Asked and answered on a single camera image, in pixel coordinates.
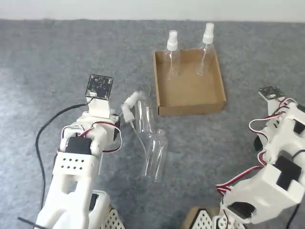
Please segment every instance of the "gray carpet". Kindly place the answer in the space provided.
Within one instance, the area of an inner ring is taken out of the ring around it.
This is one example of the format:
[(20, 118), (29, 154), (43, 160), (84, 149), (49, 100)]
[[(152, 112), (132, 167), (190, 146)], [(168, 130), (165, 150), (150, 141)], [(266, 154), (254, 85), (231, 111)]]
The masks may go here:
[[(145, 85), (156, 104), (153, 50), (163, 49), (168, 31), (179, 32), (180, 48), (197, 46), (204, 22), (192, 21), (0, 21), (0, 228), (31, 228), (41, 172), (34, 140), (57, 111), (84, 102), (89, 73), (114, 77), (111, 106)], [(128, 229), (175, 229), (192, 206), (217, 206), (214, 185), (257, 165), (255, 135), (247, 124), (267, 114), (257, 90), (276, 85), (305, 103), (305, 24), (217, 22), (215, 46), (227, 96), (220, 114), (159, 117), (167, 130), (169, 157), (163, 182), (139, 178), (142, 148), (128, 125), (123, 147), (106, 155), (95, 188), (107, 191)], [(60, 131), (84, 109), (62, 115), (41, 136), (51, 181)], [(292, 209), (253, 226), (284, 228)], [(301, 226), (302, 205), (291, 228)]]

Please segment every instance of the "cardboard box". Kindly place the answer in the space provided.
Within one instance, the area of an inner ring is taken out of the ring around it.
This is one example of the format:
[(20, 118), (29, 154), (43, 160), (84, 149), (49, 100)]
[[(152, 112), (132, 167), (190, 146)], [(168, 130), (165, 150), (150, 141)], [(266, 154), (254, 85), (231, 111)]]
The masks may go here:
[(198, 49), (180, 50), (180, 74), (168, 80), (164, 51), (153, 55), (158, 115), (196, 115), (221, 112), (226, 103), (217, 55), (206, 75), (195, 72), (202, 55)]

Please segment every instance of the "perforated plastic plate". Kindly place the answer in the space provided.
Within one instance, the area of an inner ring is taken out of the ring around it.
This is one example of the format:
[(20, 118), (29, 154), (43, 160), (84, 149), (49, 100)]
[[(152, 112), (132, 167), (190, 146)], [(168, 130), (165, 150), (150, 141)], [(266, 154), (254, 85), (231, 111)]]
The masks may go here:
[(119, 214), (115, 209), (112, 209), (109, 212), (102, 229), (125, 229), (125, 226), (120, 220)]
[(206, 210), (199, 212), (192, 229), (212, 229), (212, 219)]
[(217, 220), (218, 220), (218, 228), (219, 229), (245, 229), (243, 224), (238, 223), (236, 221), (234, 223), (229, 222), (229, 225), (226, 228), (226, 226), (227, 226), (227, 217), (225, 215), (223, 215), (222, 217), (216, 217), (213, 220), (214, 220), (214, 222), (217, 222)]

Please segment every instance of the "plastic bottle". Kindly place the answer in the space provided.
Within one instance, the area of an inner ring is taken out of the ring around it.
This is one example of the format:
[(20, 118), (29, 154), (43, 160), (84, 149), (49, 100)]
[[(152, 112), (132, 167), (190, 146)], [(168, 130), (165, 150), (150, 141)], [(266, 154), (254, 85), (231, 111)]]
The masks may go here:
[(154, 131), (152, 106), (146, 92), (140, 91), (139, 94), (139, 100), (135, 105), (136, 130), (139, 134), (149, 136)]
[(158, 129), (157, 133), (150, 138), (146, 148), (147, 155), (143, 175), (153, 178), (156, 182), (161, 181), (167, 158), (167, 139), (165, 133), (165, 130)]
[(166, 45), (165, 58), (168, 62), (168, 79), (178, 76), (180, 68), (180, 51), (178, 49), (178, 32), (171, 30)]
[(200, 44), (200, 51), (202, 58), (198, 66), (196, 67), (196, 73), (198, 75), (205, 75), (211, 65), (211, 62), (215, 55), (215, 48), (213, 45), (214, 39), (214, 24), (207, 23), (203, 34), (202, 43)]

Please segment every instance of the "lying plastic bottle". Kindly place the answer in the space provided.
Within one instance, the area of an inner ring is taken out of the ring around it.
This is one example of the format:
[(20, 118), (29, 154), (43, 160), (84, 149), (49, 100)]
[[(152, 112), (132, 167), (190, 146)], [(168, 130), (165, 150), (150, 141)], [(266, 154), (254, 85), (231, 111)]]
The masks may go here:
[(158, 129), (148, 143), (146, 148), (146, 160), (144, 163), (143, 176), (153, 178), (160, 182), (163, 174), (165, 161), (167, 158), (167, 139), (166, 131)]
[(140, 91), (139, 94), (139, 100), (135, 105), (136, 130), (141, 135), (152, 135), (154, 118), (151, 101), (146, 92)]

